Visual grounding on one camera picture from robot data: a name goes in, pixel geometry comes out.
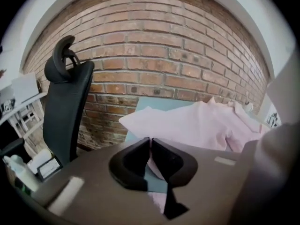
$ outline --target white bottle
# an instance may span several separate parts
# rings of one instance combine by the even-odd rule
[[[23,159],[18,155],[11,157],[4,156],[5,163],[15,172],[16,176],[24,183],[31,191],[37,191],[40,181],[36,178],[29,167],[23,162]]]

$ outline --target black office chair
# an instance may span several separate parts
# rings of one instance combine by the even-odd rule
[[[80,63],[76,54],[69,50],[75,37],[66,36],[54,48],[53,55],[45,65],[45,76],[50,81],[45,107],[43,137],[49,149],[64,166],[76,155],[79,125],[83,108],[90,90],[94,63]],[[73,67],[66,70],[66,58]],[[0,157],[13,154],[23,146],[9,144],[0,152]]]

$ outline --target blue cloth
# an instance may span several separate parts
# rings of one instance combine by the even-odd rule
[[[193,102],[189,102],[189,101],[181,101],[181,100],[157,98],[157,97],[140,97],[135,111],[142,110],[147,106],[162,111],[169,111],[171,109],[189,106],[192,104]],[[128,132],[125,141],[127,142],[132,139],[136,139],[136,136],[134,136],[131,132]],[[144,179],[148,182],[149,192],[157,192],[157,193],[167,192],[166,181],[159,179],[148,166],[146,166]]]

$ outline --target chair headrest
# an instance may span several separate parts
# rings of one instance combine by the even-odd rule
[[[50,82],[67,83],[72,80],[70,73],[66,70],[66,58],[70,58],[74,66],[80,65],[76,54],[69,50],[74,40],[75,37],[69,35],[56,44],[52,57],[48,59],[45,65],[45,76]]]

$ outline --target brick wall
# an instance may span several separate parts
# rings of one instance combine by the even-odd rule
[[[56,42],[95,63],[78,142],[97,148],[124,141],[119,118],[139,96],[227,103],[249,100],[259,111],[269,72],[247,30],[213,0],[79,0],[59,14],[28,55],[47,91],[44,66]]]

